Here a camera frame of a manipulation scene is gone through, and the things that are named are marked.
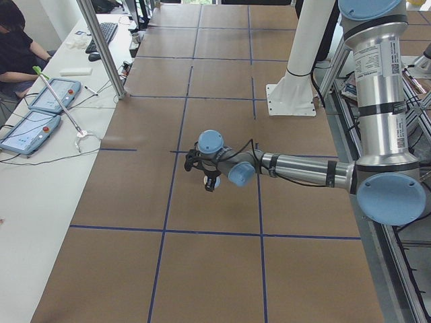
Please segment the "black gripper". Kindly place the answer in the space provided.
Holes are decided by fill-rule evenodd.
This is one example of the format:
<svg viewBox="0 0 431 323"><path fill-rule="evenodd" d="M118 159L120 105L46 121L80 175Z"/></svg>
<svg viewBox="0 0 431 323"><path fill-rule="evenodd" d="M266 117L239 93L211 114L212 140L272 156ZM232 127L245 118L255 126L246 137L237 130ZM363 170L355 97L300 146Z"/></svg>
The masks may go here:
<svg viewBox="0 0 431 323"><path fill-rule="evenodd" d="M204 188L208 192L213 192L216 184L220 183L221 172L219 170L204 170Z"/></svg>

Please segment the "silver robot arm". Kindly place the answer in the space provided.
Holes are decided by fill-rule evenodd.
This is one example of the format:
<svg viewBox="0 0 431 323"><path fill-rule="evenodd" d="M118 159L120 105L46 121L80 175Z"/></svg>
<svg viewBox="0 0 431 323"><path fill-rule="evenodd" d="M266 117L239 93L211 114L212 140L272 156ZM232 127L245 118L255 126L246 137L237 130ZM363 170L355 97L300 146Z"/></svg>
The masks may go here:
<svg viewBox="0 0 431 323"><path fill-rule="evenodd" d="M240 151L215 130L200 134L185 169L202 170L213 191L225 175L244 186L255 174L311 187L343 188L365 215L385 225L418 219L426 206L420 164L409 152L399 39L407 28L404 1L305 1L286 74L267 86L270 115L306 116L304 86L334 6L341 13L343 39L355 62L362 154L352 163L264 153L248 142Z"/></svg>

